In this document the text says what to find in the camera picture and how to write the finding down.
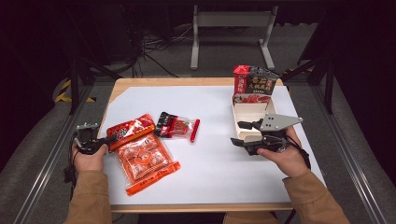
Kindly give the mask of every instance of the person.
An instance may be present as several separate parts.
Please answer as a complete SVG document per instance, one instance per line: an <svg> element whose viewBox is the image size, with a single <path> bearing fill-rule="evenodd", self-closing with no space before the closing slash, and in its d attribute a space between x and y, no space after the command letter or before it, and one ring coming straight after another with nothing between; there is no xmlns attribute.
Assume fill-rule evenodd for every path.
<svg viewBox="0 0 396 224"><path fill-rule="evenodd" d="M76 146L72 147L78 179L65 224L112 222L107 175L103 172L107 150L107 145L102 145L95 154L85 155L78 153Z"/></svg>
<svg viewBox="0 0 396 224"><path fill-rule="evenodd" d="M301 145L293 127L289 127L286 134L299 146ZM78 153L75 147L73 148L73 155L78 153L75 157L78 182L69 204L66 224L111 223L107 177L103 173L103 157L106 151L107 146L103 145L95 154L83 155ZM297 148L289 146L282 153L260 148L257 153L273 161L288 176L283 179L283 182L301 223L349 223L341 206L315 174L308 169ZM187 214L188 216L196 220L194 215ZM146 223L149 223L149 215L145 215L144 218L147 219ZM269 212L229 212L221 217L221 222L223 224L279 223Z"/></svg>

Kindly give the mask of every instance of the wooden table edge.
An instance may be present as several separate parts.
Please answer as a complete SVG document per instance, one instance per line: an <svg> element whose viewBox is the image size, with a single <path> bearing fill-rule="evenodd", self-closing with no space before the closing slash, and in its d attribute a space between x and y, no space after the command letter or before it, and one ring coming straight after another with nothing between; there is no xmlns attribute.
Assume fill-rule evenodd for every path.
<svg viewBox="0 0 396 224"><path fill-rule="evenodd" d="M113 102L130 87L159 87L159 86L233 86L233 77L152 77L152 78L119 78L114 84L108 103ZM277 86L283 82L279 78Z"/></svg>
<svg viewBox="0 0 396 224"><path fill-rule="evenodd" d="M291 203L128 204L111 205L113 213L264 212L291 210Z"/></svg>

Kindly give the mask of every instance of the snack bag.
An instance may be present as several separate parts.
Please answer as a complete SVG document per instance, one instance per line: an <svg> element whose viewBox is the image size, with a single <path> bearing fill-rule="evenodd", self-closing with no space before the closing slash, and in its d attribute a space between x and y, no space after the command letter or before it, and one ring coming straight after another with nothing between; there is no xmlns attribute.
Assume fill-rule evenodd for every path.
<svg viewBox="0 0 396 224"><path fill-rule="evenodd" d="M125 191L129 196L180 169L180 163L173 161L161 139L154 134L154 121L149 114L109 128L107 135L120 133L122 127L133 128L114 145L117 147L113 151L117 153L125 173Z"/></svg>
<svg viewBox="0 0 396 224"><path fill-rule="evenodd" d="M149 114L144 114L138 119L132 119L111 128L106 131L107 136L116 135L117 141L110 144L109 152L114 151L117 147L152 132L155 129L155 123Z"/></svg>
<svg viewBox="0 0 396 224"><path fill-rule="evenodd" d="M162 112L154 132L162 138L188 138L193 142L199 123L199 119L187 119Z"/></svg>

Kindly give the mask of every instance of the red snack package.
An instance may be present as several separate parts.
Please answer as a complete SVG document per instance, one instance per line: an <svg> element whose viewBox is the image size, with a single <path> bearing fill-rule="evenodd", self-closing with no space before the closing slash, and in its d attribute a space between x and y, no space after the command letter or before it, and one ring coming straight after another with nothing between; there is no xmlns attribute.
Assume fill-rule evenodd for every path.
<svg viewBox="0 0 396 224"><path fill-rule="evenodd" d="M162 138L188 138L193 142L199 123L199 119L187 119L162 112L154 133Z"/></svg>
<svg viewBox="0 0 396 224"><path fill-rule="evenodd" d="M152 132L155 129L155 123L149 114L144 114L138 119L133 119L123 122L106 131L107 136L116 135L117 141L110 144L109 152L114 151L117 147L142 136L146 133Z"/></svg>
<svg viewBox="0 0 396 224"><path fill-rule="evenodd" d="M153 132L126 143L116 152L128 179L125 190L129 196L180 169L180 163L172 160Z"/></svg>
<svg viewBox="0 0 396 224"><path fill-rule="evenodd" d="M118 137L110 151L119 157L128 180L125 190L130 196L180 169L180 163L172 160L154 129L154 121L145 114L106 131L107 136Z"/></svg>
<svg viewBox="0 0 396 224"><path fill-rule="evenodd" d="M279 75L259 66L237 65L234 75L234 103L268 103Z"/></svg>

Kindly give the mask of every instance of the sleeve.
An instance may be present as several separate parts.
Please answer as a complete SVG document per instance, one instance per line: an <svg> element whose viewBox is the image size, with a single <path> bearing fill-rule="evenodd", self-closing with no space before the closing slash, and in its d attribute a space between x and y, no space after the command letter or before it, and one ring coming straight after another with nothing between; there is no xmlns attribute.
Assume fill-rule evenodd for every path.
<svg viewBox="0 0 396 224"><path fill-rule="evenodd" d="M64 224L111 222L107 175L97 171L80 173Z"/></svg>
<svg viewBox="0 0 396 224"><path fill-rule="evenodd" d="M341 206L310 170L283 182L301 223L349 223Z"/></svg>

